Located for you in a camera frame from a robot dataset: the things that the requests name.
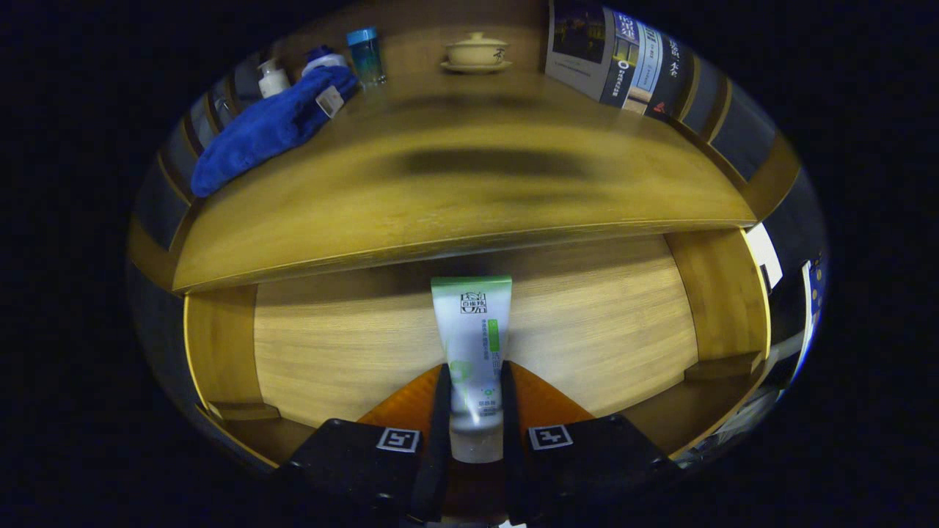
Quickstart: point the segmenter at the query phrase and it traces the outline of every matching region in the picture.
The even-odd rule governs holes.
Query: facial cleanser tube
[[[450,446],[461,462],[502,459],[500,373],[512,277],[434,277],[440,342],[450,366]]]

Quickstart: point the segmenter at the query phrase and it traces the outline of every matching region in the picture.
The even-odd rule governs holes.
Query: folded towel
[[[192,192],[206,197],[248,169],[302,145],[329,120],[316,97],[332,85],[348,101],[358,82],[349,68],[317,68],[289,89],[249,106],[202,153],[192,173]]]

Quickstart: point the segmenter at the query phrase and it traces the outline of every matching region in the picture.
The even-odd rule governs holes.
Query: wooden panel
[[[275,466],[290,460],[294,452],[316,432],[313,427],[284,418],[225,422],[224,428]]]
[[[704,129],[701,131],[701,138],[706,143],[710,144],[714,141],[714,138],[720,133],[721,127],[724,126],[724,119],[727,118],[727,113],[731,109],[732,97],[733,88],[731,80],[722,76],[720,84],[718,85],[714,108],[711,110],[711,114],[704,124]]]
[[[699,361],[685,371],[686,380],[717,380],[731,376],[749,376],[762,361],[759,352],[723,359]]]
[[[175,286],[754,220],[666,123],[544,75],[431,74],[356,96],[312,141],[211,196]]]
[[[258,286],[257,375],[281,415],[356,420],[444,363],[433,276],[511,274],[506,359],[596,415],[697,361],[685,288],[662,237],[460,256]]]
[[[685,283],[701,361],[769,354],[769,301],[742,229],[666,235]]]
[[[757,218],[766,219],[782,203],[795,184],[801,166],[793,146],[777,131],[766,163],[757,169],[747,185],[739,187]]]
[[[300,78],[305,54],[327,44],[349,59],[346,33],[376,25],[382,66],[389,82],[414,73],[436,71],[446,59],[444,46],[465,39],[470,31],[509,43],[512,68],[543,71],[547,49],[547,2],[510,0],[397,0],[357,2],[306,24],[280,40],[274,53],[291,78]]]
[[[127,256],[146,278],[166,291],[173,290],[177,262],[144,230],[136,214],[131,215],[127,234]]]
[[[198,405],[195,406],[195,409],[202,416],[202,418],[205,419],[204,425],[212,429],[209,437],[210,438],[214,437],[217,439],[221,438],[223,444],[225,444],[226,447],[231,449],[235,453],[236,456],[238,456],[239,458],[244,458],[244,459],[250,458],[249,462],[251,462],[255,467],[258,465],[256,464],[257,461],[260,461],[261,464],[264,466],[264,468],[268,468],[269,470],[275,470],[278,467],[280,467],[280,463],[271,460],[270,457],[262,453],[259,453],[258,451],[253,449],[251,446],[243,442],[241,439],[233,435],[231,431],[225,428],[224,422],[222,422],[215,416],[212,416],[208,412],[204,411]]]
[[[709,116],[715,114],[722,102],[721,86],[726,83],[724,74],[713,64],[696,54],[694,57],[695,72],[692,79],[688,105],[681,113],[680,121],[694,132],[696,136],[703,136],[708,131]]]
[[[169,248],[170,256],[174,261],[179,261],[182,246],[186,243],[186,237],[189,236],[189,231],[192,229],[195,218],[199,215],[199,211],[202,210],[202,204],[202,198],[193,200],[192,205],[186,211],[186,214],[183,215],[182,220],[179,221],[179,225],[177,226],[176,233],[173,234],[173,241],[170,242]]]
[[[160,147],[160,149],[157,150],[157,164],[160,167],[163,177],[166,178],[166,182],[169,183],[177,196],[179,196],[182,201],[186,202],[186,205],[191,205],[194,199],[192,190],[186,184],[186,179],[183,178],[179,169],[170,160],[166,146]]]
[[[186,143],[186,149],[189,150],[194,159],[198,160],[204,149],[202,142],[199,141],[199,136],[195,133],[195,126],[192,124],[192,112],[183,115],[179,128]]]
[[[733,416],[766,376],[687,380],[621,412],[652,443],[677,458]]]
[[[222,403],[210,401],[208,403],[208,411],[225,422],[267,420],[281,417],[276,407],[272,407],[266,403]]]
[[[206,112],[206,119],[208,119],[208,127],[212,129],[212,133],[219,135],[224,129],[222,124],[222,118],[219,116],[218,110],[215,109],[215,101],[212,97],[212,90],[209,90],[202,96],[202,106]]]
[[[186,296],[186,355],[202,400],[261,402],[254,368],[255,286]]]
[[[733,82],[731,86],[730,107],[711,145],[750,181],[769,157],[776,124],[743,88]]]

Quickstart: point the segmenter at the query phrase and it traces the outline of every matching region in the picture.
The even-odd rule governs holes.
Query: wooden shelf
[[[507,359],[595,415],[668,389],[698,361],[685,287],[661,236],[560,244],[258,285],[264,402],[312,427],[358,420],[446,363],[430,277],[482,270],[513,277]]]
[[[415,75],[210,197],[174,289],[755,220],[665,123],[542,74]]]
[[[483,273],[513,276],[507,359],[585,412],[622,412],[673,457],[732,416],[767,373],[766,291],[736,228],[188,294],[186,353],[203,407],[275,465],[324,420],[359,420],[443,363],[430,278]],[[558,409],[544,411],[547,420]]]

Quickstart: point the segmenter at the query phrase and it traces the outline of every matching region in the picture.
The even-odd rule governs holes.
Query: blue cap
[[[306,53],[306,61],[310,62],[311,60],[316,60],[321,56],[334,53],[335,51],[329,46],[316,46],[314,49]]]
[[[364,29],[359,29],[352,31],[351,33],[346,34],[346,43],[349,46],[354,46],[359,42],[365,42],[366,40],[375,39],[378,37],[378,31],[374,26],[366,27]]]

